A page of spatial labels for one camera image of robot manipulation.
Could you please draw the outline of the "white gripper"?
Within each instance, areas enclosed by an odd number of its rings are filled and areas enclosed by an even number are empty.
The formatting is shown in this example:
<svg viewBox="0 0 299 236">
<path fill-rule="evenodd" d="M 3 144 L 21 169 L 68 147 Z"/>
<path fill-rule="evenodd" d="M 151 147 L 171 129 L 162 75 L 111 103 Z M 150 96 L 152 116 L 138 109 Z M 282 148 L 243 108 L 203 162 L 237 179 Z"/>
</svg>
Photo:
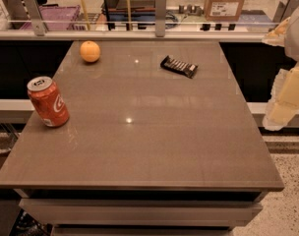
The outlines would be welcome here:
<svg viewBox="0 0 299 236">
<path fill-rule="evenodd" d="M 290 18 L 286 18 L 267 33 L 262 43 L 284 46 L 285 54 L 298 62 L 289 71 L 279 70 L 270 92 L 263 126 L 269 131 L 279 131 L 299 111 L 299 6 Z"/>
</svg>

